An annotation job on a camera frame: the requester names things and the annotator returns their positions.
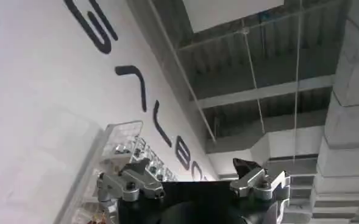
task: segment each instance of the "ceiling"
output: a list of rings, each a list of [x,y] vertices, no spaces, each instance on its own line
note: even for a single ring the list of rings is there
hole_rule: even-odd
[[[182,83],[182,75],[188,78],[197,106],[216,138],[217,144],[210,144],[212,138],[207,137],[207,153],[227,152],[227,147],[210,149],[208,145],[230,144],[237,137],[243,140],[240,147],[249,149],[267,132],[324,125],[349,1],[303,0],[300,10],[300,0],[285,0],[280,7],[197,33],[182,0],[128,1],[137,11],[133,14],[173,93],[179,102],[185,99],[184,108],[188,99],[194,100]],[[198,120],[197,124],[202,122],[201,117]],[[267,162],[296,172],[285,222],[306,223],[313,212],[311,222],[359,223],[356,195],[309,198],[318,174],[317,155],[313,156],[303,158],[311,160],[310,166],[300,166],[298,157],[294,166],[285,164],[291,164],[291,158]],[[310,173],[299,173],[302,169],[297,167]]]
[[[280,7],[198,33],[191,28],[182,0],[154,0],[154,5],[198,100],[245,94],[255,89],[255,83],[257,88],[267,88],[296,83],[297,78],[300,81],[334,75],[348,6],[343,0],[302,1],[299,38],[298,0],[286,0]],[[242,33],[244,27],[249,28],[247,38]],[[326,110],[331,85],[315,85],[299,92],[297,112]],[[204,113],[216,138],[235,135],[259,121],[260,115],[266,118],[290,114],[293,119],[295,94],[292,90],[277,96],[227,102],[204,108]]]

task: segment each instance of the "screw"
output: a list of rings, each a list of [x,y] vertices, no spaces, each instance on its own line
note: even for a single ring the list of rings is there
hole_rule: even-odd
[[[156,167],[154,167],[154,166],[151,166],[150,168],[149,168],[149,171],[151,172],[151,174],[155,174],[156,173]]]
[[[128,191],[131,191],[131,190],[133,190],[133,189],[135,189],[135,188],[136,188],[135,182],[128,182],[128,183],[126,183],[126,189],[127,189]]]
[[[139,157],[140,157],[140,153],[141,153],[141,150],[140,150],[140,149],[135,149],[135,157],[136,157],[136,158],[139,158]]]
[[[263,181],[261,182],[260,186],[261,186],[262,188],[266,188],[266,187],[269,186],[269,182],[268,182],[267,180],[263,180]]]

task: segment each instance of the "white column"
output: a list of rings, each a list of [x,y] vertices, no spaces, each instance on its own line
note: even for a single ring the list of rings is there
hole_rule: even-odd
[[[359,201],[359,0],[348,14],[311,204],[330,198]]]

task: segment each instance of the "metal clamp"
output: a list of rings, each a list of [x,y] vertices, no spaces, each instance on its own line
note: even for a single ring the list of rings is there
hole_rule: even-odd
[[[99,174],[97,180],[99,202],[111,199],[136,201],[142,191],[146,198],[164,197],[165,192],[161,182],[157,181],[145,167],[149,159],[143,159],[132,166],[126,166],[120,175]]]
[[[290,176],[285,171],[266,174],[264,169],[255,168],[239,180],[231,182],[230,188],[238,197],[247,197],[252,189],[255,198],[275,198],[277,201],[266,214],[264,223],[270,223],[271,220],[275,220],[275,224],[282,222],[283,212],[290,202]]]

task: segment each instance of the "display case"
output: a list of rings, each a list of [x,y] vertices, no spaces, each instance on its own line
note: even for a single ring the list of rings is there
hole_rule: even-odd
[[[101,172],[117,175],[125,164],[149,158],[151,162],[146,167],[146,172],[159,181],[177,181],[176,176],[140,136],[142,128],[142,121],[107,126],[99,138],[98,147],[93,149],[91,156],[87,158],[84,170],[80,172],[71,189],[59,223],[115,223],[115,217],[106,220],[104,209],[98,202],[96,181]]]

